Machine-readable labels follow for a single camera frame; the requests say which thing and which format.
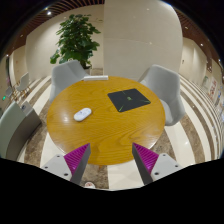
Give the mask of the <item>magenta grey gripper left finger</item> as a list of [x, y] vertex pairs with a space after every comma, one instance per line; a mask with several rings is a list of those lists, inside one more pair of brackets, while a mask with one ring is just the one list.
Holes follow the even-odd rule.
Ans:
[[85, 144], [65, 156], [57, 154], [42, 169], [79, 185], [91, 154], [90, 144]]

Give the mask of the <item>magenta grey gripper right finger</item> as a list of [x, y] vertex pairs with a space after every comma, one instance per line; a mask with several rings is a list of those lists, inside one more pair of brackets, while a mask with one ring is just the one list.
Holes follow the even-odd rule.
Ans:
[[167, 153], [157, 154], [137, 143], [132, 144], [132, 154], [145, 185], [182, 169]]

